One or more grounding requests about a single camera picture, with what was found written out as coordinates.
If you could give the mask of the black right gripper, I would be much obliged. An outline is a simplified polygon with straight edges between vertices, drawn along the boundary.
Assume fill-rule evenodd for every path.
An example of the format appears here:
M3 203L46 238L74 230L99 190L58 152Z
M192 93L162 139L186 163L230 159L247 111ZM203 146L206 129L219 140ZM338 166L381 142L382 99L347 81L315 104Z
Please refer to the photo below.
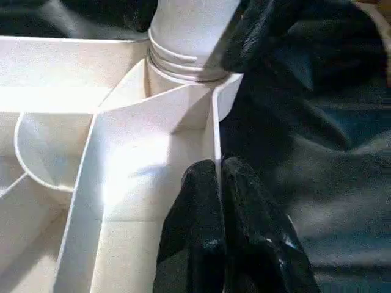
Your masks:
M222 68L245 73L275 49L307 89L356 85L385 75L385 47L372 18L351 1L241 1Z

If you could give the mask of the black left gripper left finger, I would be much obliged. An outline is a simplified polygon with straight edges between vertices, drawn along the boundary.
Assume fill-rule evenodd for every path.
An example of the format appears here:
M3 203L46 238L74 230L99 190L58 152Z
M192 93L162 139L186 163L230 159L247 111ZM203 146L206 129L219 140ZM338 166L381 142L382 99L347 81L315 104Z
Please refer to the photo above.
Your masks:
M222 292L225 233L216 166L192 164L161 230L156 292Z

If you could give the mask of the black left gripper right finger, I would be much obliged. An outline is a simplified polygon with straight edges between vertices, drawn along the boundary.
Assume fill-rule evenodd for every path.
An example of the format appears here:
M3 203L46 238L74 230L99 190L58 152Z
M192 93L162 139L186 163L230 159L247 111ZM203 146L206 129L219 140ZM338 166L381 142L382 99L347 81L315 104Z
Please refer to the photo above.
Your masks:
M222 163L227 292L319 292L289 216L252 167Z

